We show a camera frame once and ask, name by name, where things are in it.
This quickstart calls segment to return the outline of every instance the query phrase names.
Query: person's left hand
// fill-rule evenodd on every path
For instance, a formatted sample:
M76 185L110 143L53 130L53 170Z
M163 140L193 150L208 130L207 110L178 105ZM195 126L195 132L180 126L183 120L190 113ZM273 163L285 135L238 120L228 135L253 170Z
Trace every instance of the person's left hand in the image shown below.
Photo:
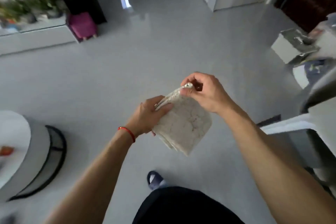
M173 108L173 104L166 104L159 110L155 111L155 105L163 98L164 96L157 96L147 99L136 108L135 112L125 126L132 131L135 137L138 137L143 133L150 132L159 122L161 117Z

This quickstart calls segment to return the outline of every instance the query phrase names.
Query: person's right hand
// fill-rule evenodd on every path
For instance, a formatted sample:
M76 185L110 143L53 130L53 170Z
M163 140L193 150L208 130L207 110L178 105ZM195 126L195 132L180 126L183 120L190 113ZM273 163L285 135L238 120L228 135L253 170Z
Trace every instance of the person's right hand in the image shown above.
M209 112L221 115L225 109L235 105L219 80L211 74L192 73L182 81L181 86L187 82L191 82L195 88L183 88L180 94L192 97Z

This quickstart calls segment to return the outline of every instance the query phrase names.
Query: red bracelet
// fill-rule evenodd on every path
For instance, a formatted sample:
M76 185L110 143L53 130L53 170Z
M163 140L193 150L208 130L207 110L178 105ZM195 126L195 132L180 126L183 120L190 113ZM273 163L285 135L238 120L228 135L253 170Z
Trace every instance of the red bracelet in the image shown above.
M119 129L124 129L124 130L126 130L126 131L131 135L132 140L133 140L133 143L135 143L135 136L134 136L134 134L132 133L132 131L130 131L128 128L125 128L125 127L119 127L118 130L119 130Z

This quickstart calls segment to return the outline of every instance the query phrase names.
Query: red wooden door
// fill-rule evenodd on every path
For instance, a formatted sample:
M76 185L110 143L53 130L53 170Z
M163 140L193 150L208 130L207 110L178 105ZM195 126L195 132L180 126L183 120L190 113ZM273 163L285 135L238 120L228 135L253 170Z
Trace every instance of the red wooden door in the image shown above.
M288 0L282 10L309 32L328 14L336 12L336 0Z

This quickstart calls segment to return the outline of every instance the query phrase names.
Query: foot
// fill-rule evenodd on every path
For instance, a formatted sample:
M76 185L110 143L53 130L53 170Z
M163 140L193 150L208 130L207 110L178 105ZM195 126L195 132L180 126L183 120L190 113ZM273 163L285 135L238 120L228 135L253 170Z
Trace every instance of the foot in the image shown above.
M150 171L147 175L147 183L151 190L155 190L166 184L165 179L156 171Z

